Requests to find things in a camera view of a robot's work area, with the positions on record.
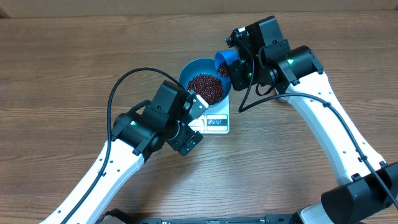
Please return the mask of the blue plastic measuring scoop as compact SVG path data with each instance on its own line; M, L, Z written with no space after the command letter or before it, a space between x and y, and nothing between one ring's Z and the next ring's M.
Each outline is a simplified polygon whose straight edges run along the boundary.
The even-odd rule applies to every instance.
M238 54L234 50L222 50L218 51L215 54L215 68L218 68L218 65L221 62L226 62L228 64L228 69L229 66L236 60L238 60Z

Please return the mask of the teal metal bowl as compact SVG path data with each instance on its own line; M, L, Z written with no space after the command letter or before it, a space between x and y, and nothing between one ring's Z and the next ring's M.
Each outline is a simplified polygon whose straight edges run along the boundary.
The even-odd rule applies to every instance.
M221 78L217 74L215 60L212 58L198 58L188 63L180 73L179 83L187 90L188 82L201 73L213 75L221 80L224 91L222 100L229 95L231 90L231 81L229 78Z

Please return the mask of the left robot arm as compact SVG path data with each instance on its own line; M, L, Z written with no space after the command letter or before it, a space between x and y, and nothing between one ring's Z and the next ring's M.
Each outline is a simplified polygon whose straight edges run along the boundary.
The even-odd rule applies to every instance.
M189 127L208 103L194 91L164 81L153 100L120 114L98 158L44 223L96 223L110 201L165 143L186 156L203 138Z

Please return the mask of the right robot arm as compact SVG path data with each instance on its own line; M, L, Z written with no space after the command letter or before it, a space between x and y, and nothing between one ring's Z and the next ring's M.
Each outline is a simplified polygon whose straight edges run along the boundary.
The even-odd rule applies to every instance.
M274 16L232 31L226 39L237 57L228 72L236 91L260 86L265 103L292 105L321 145L337 186L319 202L285 218L287 223L361 223L397 205L397 164L388 164L363 138L330 85L315 53L292 49Z

